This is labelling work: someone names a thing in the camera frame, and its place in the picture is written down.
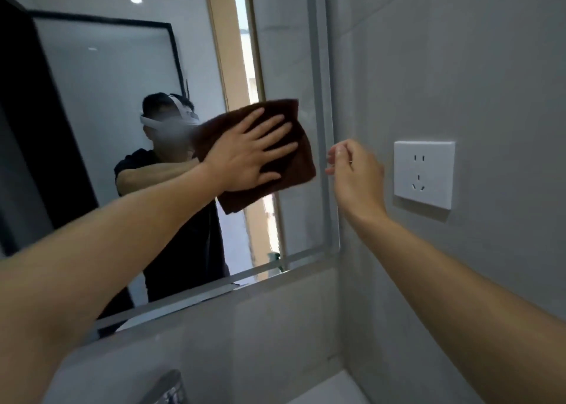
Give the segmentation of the person's left hand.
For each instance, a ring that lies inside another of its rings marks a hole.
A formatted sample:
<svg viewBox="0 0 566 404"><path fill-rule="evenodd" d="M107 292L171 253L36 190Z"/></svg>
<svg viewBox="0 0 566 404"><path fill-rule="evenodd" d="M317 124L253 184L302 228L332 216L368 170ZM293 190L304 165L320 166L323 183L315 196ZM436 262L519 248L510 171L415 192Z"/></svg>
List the person's left hand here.
<svg viewBox="0 0 566 404"><path fill-rule="evenodd" d="M226 131L214 144L204 162L191 173L192 182L208 199L223 192L237 192L256 187L261 168L298 148L297 143L279 149L261 151L261 137L280 126L283 115L276 115L248 130L238 124Z"/></svg>

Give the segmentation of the person's right hand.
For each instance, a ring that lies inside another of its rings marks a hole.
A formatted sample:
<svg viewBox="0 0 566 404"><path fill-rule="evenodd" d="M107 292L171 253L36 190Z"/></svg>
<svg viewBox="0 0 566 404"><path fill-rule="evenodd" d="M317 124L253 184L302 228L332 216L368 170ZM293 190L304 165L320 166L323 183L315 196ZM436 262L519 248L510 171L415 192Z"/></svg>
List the person's right hand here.
<svg viewBox="0 0 566 404"><path fill-rule="evenodd" d="M353 167L336 168L336 202L352 228L358 232L372 229L374 223L387 220L384 202L384 167L372 152L356 140Z"/></svg>

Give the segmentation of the brown cleaning cloth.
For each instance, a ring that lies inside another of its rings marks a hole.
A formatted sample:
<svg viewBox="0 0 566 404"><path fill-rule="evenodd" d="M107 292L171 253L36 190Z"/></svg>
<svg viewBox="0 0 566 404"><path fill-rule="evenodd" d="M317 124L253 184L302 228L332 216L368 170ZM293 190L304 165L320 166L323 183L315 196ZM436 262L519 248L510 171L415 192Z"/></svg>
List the brown cleaning cloth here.
<svg viewBox="0 0 566 404"><path fill-rule="evenodd" d="M298 107L299 102L296 99L268 100L218 115L197 126L193 133L192 142L195 150L194 154L202 162L224 132L237 125L258 108L263 108L264 113L251 125L251 128L275 115L284 116L280 126L286 122L292 123L289 133L281 141L274 144L272 149L290 143L297 143L298 148L289 155L270 162L261 168L261 172L277 172L281 176L280 179L245 191L224 192L218 197L218 201L225 214L230 215L240 212L245 207L267 195L307 183L315 178L316 167L311 145L305 130L298 120Z"/></svg>

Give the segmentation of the person's left forearm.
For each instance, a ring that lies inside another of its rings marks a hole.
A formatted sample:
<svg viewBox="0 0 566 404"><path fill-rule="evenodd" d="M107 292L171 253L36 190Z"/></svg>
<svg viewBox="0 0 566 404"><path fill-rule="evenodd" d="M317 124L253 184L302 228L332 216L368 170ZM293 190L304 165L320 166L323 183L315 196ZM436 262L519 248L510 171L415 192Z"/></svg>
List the person's left forearm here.
<svg viewBox="0 0 566 404"><path fill-rule="evenodd" d="M225 188L221 168L205 162L0 262L0 398L38 404L110 300Z"/></svg>

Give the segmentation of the person's right forearm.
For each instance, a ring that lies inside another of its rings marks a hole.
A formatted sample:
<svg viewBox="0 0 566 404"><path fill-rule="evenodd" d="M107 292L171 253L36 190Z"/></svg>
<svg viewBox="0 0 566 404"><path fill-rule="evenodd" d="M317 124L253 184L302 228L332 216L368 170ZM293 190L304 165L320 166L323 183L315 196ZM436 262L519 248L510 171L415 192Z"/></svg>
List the person's right forearm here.
<svg viewBox="0 0 566 404"><path fill-rule="evenodd" d="M435 249L376 206L346 216L485 403L566 404L566 322Z"/></svg>

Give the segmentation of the chrome faucet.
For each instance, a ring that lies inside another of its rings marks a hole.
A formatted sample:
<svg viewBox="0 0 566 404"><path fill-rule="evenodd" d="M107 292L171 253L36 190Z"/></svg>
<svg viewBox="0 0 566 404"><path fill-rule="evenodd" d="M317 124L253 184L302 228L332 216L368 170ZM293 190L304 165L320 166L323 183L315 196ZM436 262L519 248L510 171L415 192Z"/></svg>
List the chrome faucet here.
<svg viewBox="0 0 566 404"><path fill-rule="evenodd" d="M180 370L166 372L138 404L190 404Z"/></svg>

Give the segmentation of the white wall socket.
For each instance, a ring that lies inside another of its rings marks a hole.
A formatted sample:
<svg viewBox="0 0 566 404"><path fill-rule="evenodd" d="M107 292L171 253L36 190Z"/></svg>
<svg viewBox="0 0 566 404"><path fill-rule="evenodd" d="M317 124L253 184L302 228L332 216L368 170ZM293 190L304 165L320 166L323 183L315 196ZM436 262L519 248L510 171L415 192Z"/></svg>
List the white wall socket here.
<svg viewBox="0 0 566 404"><path fill-rule="evenodd" d="M451 210L455 153L454 141L396 141L393 194Z"/></svg>

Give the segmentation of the wall mirror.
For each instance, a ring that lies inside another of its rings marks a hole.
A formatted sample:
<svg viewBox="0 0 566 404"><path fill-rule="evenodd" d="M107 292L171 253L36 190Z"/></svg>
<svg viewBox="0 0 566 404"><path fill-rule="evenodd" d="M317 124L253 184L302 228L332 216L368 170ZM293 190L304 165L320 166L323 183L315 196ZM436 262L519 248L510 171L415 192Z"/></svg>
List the wall mirror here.
<svg viewBox="0 0 566 404"><path fill-rule="evenodd" d="M142 101L164 92L186 97L205 123L248 100L228 97L217 0L0 0L0 252L2 256L118 198L114 168L151 149ZM207 239L224 255L227 279L173 293L178 268L153 296L139 273L91 327L84 344L200 301L309 264L339 248L336 203L323 154L334 143L325 0L244 0L229 41L244 66L241 89L261 100L296 100L316 176L269 189L247 208L225 213L216 201L182 255Z"/></svg>

